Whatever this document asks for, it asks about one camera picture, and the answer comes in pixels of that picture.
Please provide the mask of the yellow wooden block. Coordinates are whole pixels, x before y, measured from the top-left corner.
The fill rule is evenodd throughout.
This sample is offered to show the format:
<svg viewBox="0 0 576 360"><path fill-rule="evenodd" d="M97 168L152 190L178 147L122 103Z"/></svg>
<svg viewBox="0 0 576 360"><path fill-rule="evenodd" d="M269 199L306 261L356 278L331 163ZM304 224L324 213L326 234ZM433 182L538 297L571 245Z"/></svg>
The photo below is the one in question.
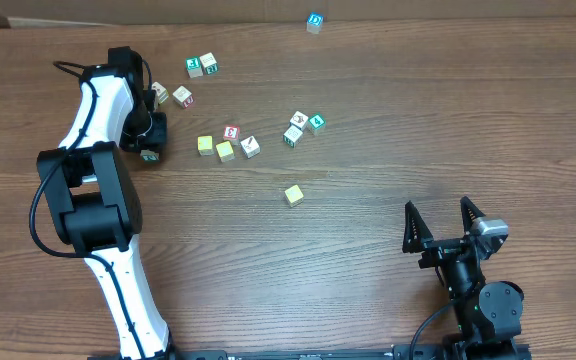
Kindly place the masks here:
<svg viewBox="0 0 576 360"><path fill-rule="evenodd" d="M290 207L294 207L304 200L303 192L298 185L293 185L284 191L287 203Z"/></svg>

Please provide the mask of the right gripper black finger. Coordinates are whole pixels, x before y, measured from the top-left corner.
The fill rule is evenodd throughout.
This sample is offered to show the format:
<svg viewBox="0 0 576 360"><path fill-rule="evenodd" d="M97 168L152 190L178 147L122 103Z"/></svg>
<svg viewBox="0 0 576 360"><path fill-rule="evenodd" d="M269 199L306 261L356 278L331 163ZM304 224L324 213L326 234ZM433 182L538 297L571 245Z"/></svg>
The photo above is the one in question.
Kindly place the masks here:
<svg viewBox="0 0 576 360"><path fill-rule="evenodd" d="M434 238L412 201L405 204L404 253L420 253Z"/></svg>
<svg viewBox="0 0 576 360"><path fill-rule="evenodd" d="M470 235L480 235L480 225L485 214L470 200L468 196L460 199L463 230Z"/></svg>

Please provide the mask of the white green wooden block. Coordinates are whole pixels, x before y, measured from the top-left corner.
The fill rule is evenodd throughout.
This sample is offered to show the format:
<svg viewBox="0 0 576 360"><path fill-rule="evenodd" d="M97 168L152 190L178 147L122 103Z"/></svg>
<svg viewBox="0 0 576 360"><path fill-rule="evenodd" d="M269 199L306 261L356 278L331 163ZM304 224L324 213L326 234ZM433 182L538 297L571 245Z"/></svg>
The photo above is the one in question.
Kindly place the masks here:
<svg viewBox="0 0 576 360"><path fill-rule="evenodd" d="M140 156L144 162L159 162L159 154L151 150L142 150Z"/></svg>

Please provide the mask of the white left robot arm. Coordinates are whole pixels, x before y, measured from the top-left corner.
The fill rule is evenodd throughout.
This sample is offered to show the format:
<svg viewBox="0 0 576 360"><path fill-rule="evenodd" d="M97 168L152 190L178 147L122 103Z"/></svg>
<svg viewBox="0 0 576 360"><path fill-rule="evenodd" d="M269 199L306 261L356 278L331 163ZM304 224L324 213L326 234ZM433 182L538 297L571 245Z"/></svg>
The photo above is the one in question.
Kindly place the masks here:
<svg viewBox="0 0 576 360"><path fill-rule="evenodd" d="M148 63L129 47L108 51L100 65L57 61L78 79L82 99L67 136L37 157L41 183L29 211L36 230L39 201L45 199L60 240L73 247L97 279L120 341L120 359L175 359L171 331L153 300L139 254L143 216L122 151L158 161L167 142L167 117L156 109Z"/></svg>

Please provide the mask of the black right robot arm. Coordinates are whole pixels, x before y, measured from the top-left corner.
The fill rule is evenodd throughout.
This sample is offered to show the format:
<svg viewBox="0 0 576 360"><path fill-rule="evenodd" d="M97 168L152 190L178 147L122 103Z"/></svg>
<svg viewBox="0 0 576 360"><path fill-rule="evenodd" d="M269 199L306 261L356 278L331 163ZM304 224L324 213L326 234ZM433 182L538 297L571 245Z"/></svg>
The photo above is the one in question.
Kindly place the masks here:
<svg viewBox="0 0 576 360"><path fill-rule="evenodd" d="M523 290L513 282L487 282L481 263L505 244L509 228L500 218L485 215L466 196L460 199L464 235L436 240L412 202L405 204L404 253L419 253L421 269L432 268L449 303L419 326L410 343L413 358L423 330L449 309L455 312L457 334L442 344L445 359L528 359L529 347L518 346Z"/></svg>

